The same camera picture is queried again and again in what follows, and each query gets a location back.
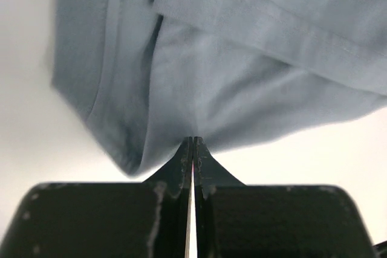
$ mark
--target black object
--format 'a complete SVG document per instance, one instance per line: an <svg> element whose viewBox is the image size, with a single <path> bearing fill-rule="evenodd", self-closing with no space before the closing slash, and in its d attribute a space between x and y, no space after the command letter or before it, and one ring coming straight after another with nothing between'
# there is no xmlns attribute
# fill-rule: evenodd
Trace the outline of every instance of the black object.
<svg viewBox="0 0 387 258"><path fill-rule="evenodd" d="M194 169L198 257L384 257L350 197L331 186L246 186L201 138L141 184L39 184L0 258L184 257Z"/></svg>

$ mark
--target folded fabric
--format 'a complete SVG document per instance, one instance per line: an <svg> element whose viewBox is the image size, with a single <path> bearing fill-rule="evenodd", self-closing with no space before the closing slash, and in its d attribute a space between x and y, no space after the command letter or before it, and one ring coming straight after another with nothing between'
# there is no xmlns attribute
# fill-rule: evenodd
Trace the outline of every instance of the folded fabric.
<svg viewBox="0 0 387 258"><path fill-rule="evenodd" d="M129 175L386 105L387 0L57 0L54 86Z"/></svg>

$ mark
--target gray garment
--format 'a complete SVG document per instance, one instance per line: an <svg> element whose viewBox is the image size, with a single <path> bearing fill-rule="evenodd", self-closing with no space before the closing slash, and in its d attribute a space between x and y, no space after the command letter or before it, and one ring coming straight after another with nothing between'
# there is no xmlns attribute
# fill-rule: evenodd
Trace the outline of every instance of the gray garment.
<svg viewBox="0 0 387 258"><path fill-rule="evenodd" d="M386 105L387 0L57 0L53 83L128 174Z"/></svg>

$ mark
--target white background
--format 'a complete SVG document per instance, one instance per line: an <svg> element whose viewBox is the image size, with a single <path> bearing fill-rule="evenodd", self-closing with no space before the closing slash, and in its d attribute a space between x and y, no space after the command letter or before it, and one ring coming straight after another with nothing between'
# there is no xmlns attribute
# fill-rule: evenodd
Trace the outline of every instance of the white background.
<svg viewBox="0 0 387 258"><path fill-rule="evenodd" d="M0 0L0 240L38 182L129 180L50 88L52 59L53 0ZM343 187L377 243L387 240L386 140L384 109L215 158L248 184Z"/></svg>

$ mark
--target gray cloth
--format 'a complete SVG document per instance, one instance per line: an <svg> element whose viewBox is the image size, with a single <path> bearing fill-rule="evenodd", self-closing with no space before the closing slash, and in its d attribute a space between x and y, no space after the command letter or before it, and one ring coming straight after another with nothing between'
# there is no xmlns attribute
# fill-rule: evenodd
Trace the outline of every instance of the gray cloth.
<svg viewBox="0 0 387 258"><path fill-rule="evenodd" d="M387 0L57 0L53 83L128 174L386 105Z"/></svg>

